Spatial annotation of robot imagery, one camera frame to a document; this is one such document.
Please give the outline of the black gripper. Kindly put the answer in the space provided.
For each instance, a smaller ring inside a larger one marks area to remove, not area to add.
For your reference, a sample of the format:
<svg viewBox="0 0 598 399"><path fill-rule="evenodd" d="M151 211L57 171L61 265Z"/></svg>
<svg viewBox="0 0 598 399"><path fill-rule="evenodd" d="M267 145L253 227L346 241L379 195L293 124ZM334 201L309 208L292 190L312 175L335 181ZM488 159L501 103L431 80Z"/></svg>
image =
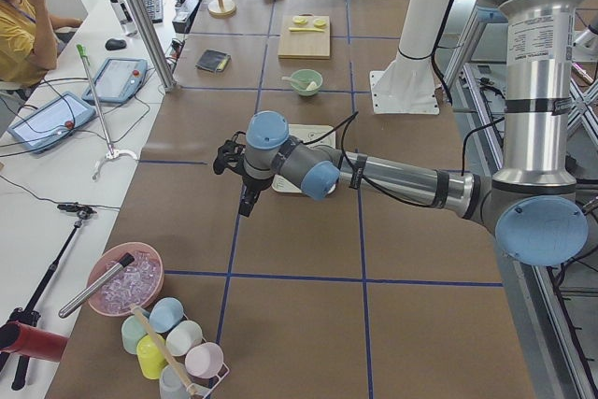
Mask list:
<svg viewBox="0 0 598 399"><path fill-rule="evenodd" d="M245 171L242 179L245 191L240 198L238 213L241 216L249 217L258 201L260 193L271 187L272 172L250 173L249 171Z"/></svg>

